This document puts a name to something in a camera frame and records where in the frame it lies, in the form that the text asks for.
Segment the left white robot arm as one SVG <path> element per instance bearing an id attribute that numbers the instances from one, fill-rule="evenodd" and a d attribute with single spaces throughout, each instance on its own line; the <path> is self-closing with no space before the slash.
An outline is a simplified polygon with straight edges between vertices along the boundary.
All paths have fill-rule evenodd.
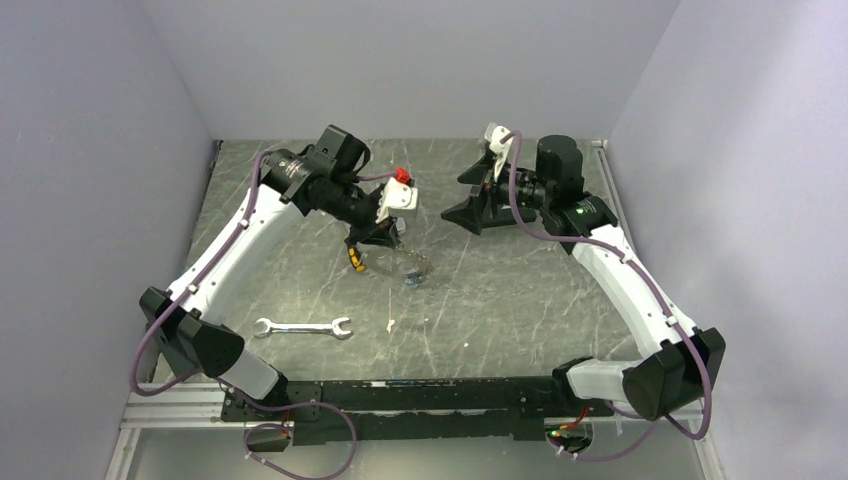
<path id="1" fill-rule="evenodd" d="M 289 404 L 287 377 L 250 352 L 226 326 L 233 295 L 289 230 L 312 211 L 348 225 L 344 239 L 352 267 L 362 271 L 361 244 L 397 248 L 401 216 L 417 212 L 419 191 L 404 169 L 376 176 L 371 192 L 361 170 L 371 158 L 360 139 L 335 126 L 301 152 L 264 150 L 254 159 L 244 200 L 206 251 L 167 288 L 140 299 L 146 340 L 159 348 L 176 382 L 201 373 L 248 396 L 264 420 Z"/>

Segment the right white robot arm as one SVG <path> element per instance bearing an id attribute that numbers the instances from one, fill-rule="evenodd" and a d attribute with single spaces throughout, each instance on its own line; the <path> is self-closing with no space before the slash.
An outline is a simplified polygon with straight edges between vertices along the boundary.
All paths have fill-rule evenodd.
<path id="1" fill-rule="evenodd" d="M 589 400 L 604 400 L 626 403 L 654 421 L 699 401 L 709 420 L 726 349 L 721 333 L 698 327 L 657 284 L 611 207 L 586 190 L 584 156 L 574 139 L 539 139 L 531 169 L 518 165 L 521 146 L 517 131 L 496 127 L 485 134 L 480 159 L 457 178 L 471 188 L 467 199 L 443 211 L 442 219 L 476 235 L 516 225 L 559 244 L 612 302 L 639 352 L 635 361 L 583 357 L 555 369 L 555 409 L 574 415 Z"/>

